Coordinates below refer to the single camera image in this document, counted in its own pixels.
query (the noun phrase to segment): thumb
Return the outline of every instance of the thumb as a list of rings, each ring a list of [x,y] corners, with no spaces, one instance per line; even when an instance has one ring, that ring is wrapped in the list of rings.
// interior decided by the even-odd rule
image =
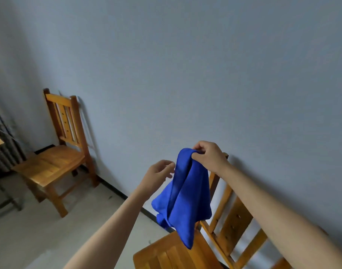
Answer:
[[[193,153],[191,157],[195,160],[198,161],[199,163],[202,161],[202,154],[198,154],[197,152]]]
[[[173,169],[175,168],[176,164],[175,163],[170,163],[169,165],[167,165],[165,167],[165,169],[163,169],[160,174],[162,174],[162,176],[167,176],[169,173],[171,173],[173,171]]]

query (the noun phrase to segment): hand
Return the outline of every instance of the hand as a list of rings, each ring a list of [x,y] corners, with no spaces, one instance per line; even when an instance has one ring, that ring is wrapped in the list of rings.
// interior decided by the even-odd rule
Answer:
[[[204,154],[193,153],[192,158],[218,176],[224,168],[230,165],[221,149],[214,142],[200,140],[193,149],[200,150]]]
[[[145,195],[145,198],[149,199],[161,187],[167,177],[172,178],[175,166],[175,163],[170,160],[160,160],[151,165],[137,187],[138,190]]]

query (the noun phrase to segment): chair backrest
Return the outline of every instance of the chair backrest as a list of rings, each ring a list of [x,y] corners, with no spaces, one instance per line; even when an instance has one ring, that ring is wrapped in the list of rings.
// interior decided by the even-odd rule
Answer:
[[[217,188],[218,182],[220,178],[215,173],[211,172],[209,177],[210,183],[210,192],[211,192],[211,200]],[[253,216],[250,214],[248,209],[242,203],[242,201],[236,197],[234,203],[232,204],[231,210],[227,215],[227,218],[221,228],[221,231],[218,235],[214,233],[214,230],[220,220],[226,204],[228,200],[231,198],[231,195],[234,194],[231,187],[227,184],[221,201],[218,205],[216,212],[213,215],[212,221],[208,224],[206,221],[201,221],[200,225],[204,228],[207,235],[209,236],[212,243],[216,246],[218,252],[222,255],[224,260],[227,262],[227,265],[231,269],[242,269],[251,259],[251,257],[260,249],[260,247],[267,240],[267,235],[264,233],[262,229],[258,231],[255,235],[254,239],[249,243],[246,249],[241,253],[240,257],[237,261],[234,261],[230,256],[232,251],[234,250],[236,244],[239,239],[247,229],[248,225],[253,219]],[[291,269],[292,266],[285,260],[285,258],[281,258],[272,269]]]
[[[44,89],[43,91],[59,143],[65,144],[67,142],[78,146],[84,153],[88,153],[88,144],[76,96],[73,95],[70,98],[66,98],[51,94],[49,89]]]

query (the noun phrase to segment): forearm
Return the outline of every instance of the forearm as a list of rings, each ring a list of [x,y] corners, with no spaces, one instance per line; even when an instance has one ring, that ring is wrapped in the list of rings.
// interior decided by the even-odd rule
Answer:
[[[315,225],[259,188],[231,165],[220,176],[295,269],[342,269],[342,252]]]
[[[114,268],[146,199],[136,189],[64,269]]]

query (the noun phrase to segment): chair seat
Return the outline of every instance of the chair seat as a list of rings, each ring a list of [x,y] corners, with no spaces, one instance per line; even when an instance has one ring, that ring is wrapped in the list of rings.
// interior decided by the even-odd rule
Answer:
[[[82,152],[59,145],[14,166],[13,170],[45,187],[65,173],[74,170],[84,161],[85,156]]]
[[[133,260],[136,269],[223,269],[198,230],[191,250],[172,232],[137,252]]]

